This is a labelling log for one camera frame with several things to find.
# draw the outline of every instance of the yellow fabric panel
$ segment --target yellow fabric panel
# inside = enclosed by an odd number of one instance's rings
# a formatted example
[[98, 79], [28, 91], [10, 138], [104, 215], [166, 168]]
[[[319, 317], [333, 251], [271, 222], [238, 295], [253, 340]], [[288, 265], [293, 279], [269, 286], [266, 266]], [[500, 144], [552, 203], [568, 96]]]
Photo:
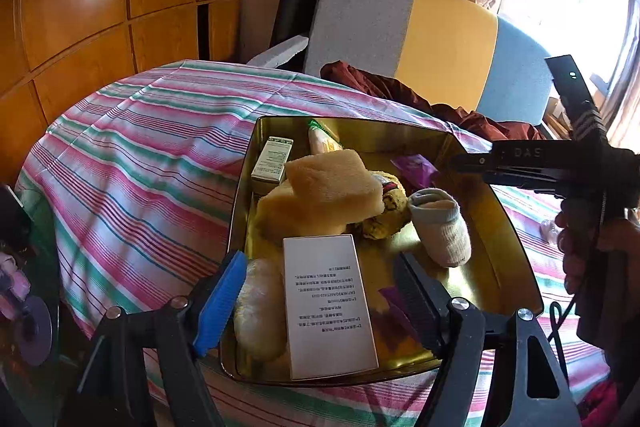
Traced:
[[396, 78], [430, 103], [478, 106], [498, 18], [467, 0], [414, 0]]

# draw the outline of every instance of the human hand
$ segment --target human hand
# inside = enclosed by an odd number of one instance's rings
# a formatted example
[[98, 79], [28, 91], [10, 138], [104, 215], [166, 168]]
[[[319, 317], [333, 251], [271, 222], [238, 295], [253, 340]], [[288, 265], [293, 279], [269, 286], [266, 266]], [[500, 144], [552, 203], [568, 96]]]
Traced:
[[[587, 225], [588, 207], [584, 204], [564, 200], [561, 209], [556, 216], [556, 225], [564, 230], [558, 235], [558, 249], [564, 254], [564, 288], [572, 295], [582, 283], [594, 230]], [[640, 312], [640, 228], [628, 219], [607, 221], [600, 227], [597, 248], [603, 252], [620, 250], [628, 254], [625, 315], [632, 317]]]

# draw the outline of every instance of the red fabric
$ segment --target red fabric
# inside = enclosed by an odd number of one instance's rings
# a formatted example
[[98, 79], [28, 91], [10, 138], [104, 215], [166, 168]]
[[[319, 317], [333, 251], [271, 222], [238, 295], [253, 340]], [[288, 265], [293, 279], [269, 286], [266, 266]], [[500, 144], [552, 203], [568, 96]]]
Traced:
[[539, 131], [529, 123], [495, 122], [476, 111], [467, 112], [462, 107], [453, 109], [445, 103], [431, 105], [413, 89], [395, 78], [358, 70], [342, 60], [325, 64], [320, 70], [325, 80], [351, 87], [363, 93], [404, 103], [440, 120], [454, 123], [489, 141], [496, 140], [543, 140]]
[[613, 380], [591, 389], [578, 406], [582, 427], [607, 427], [618, 414], [618, 391]]

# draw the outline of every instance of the gold metal tray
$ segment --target gold metal tray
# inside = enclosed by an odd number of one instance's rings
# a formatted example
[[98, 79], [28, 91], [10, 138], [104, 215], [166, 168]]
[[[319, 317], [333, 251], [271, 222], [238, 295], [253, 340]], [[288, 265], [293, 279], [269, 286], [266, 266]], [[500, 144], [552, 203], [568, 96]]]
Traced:
[[[282, 248], [261, 238], [252, 226], [257, 199], [251, 191], [251, 172], [270, 136], [294, 140], [289, 159], [308, 155], [310, 120], [305, 116], [264, 116], [257, 120], [242, 165], [227, 252], [243, 250], [250, 258], [282, 259]], [[480, 176], [458, 174], [448, 168], [449, 159], [464, 152], [452, 134], [407, 124], [354, 118], [316, 120], [338, 136], [345, 148], [356, 150], [370, 170], [398, 174], [391, 158], [422, 154], [440, 171], [438, 187], [458, 200], [468, 224], [471, 260], [465, 266], [451, 269], [431, 261], [412, 223], [391, 238], [380, 241], [354, 235], [372, 318], [373, 315], [384, 316], [388, 311], [388, 304], [378, 290], [394, 285], [392, 259], [400, 251], [412, 252], [426, 272], [440, 280], [451, 296], [463, 296], [484, 311], [510, 315], [524, 307], [536, 315], [542, 312], [542, 296], [525, 251], [493, 190]], [[388, 331], [385, 336], [376, 326], [377, 321], [372, 320], [380, 363], [378, 369], [341, 377], [291, 380], [288, 351], [274, 362], [252, 360], [236, 343], [232, 323], [229, 321], [220, 340], [219, 357], [222, 369], [235, 380], [287, 387], [357, 385], [415, 375], [440, 364], [431, 351], [425, 350], [404, 331], [398, 331], [398, 336], [389, 341]]]

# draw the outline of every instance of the purple disc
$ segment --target purple disc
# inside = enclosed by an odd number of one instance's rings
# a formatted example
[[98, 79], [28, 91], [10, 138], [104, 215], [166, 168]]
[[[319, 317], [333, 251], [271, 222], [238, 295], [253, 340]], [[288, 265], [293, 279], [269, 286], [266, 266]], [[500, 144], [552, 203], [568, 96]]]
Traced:
[[53, 340], [51, 315], [40, 297], [30, 295], [24, 301], [36, 328], [27, 331], [26, 321], [17, 321], [14, 326], [14, 339], [20, 348], [22, 359], [29, 365], [40, 365], [49, 357]]

